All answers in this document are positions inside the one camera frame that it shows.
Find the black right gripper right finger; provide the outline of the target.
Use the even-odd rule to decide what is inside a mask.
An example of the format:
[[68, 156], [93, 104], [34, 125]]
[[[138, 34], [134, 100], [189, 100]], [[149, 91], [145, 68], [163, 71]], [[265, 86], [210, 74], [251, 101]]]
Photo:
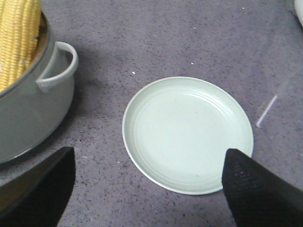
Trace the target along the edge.
[[223, 192], [238, 227], [301, 227], [303, 192], [237, 149], [228, 149]]

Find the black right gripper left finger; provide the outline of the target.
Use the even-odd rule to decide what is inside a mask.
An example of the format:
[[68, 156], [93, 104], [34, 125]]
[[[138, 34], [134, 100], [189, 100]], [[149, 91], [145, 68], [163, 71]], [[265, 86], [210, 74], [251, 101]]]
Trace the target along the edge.
[[62, 147], [0, 187], [2, 227], [55, 227], [76, 178], [73, 147]]

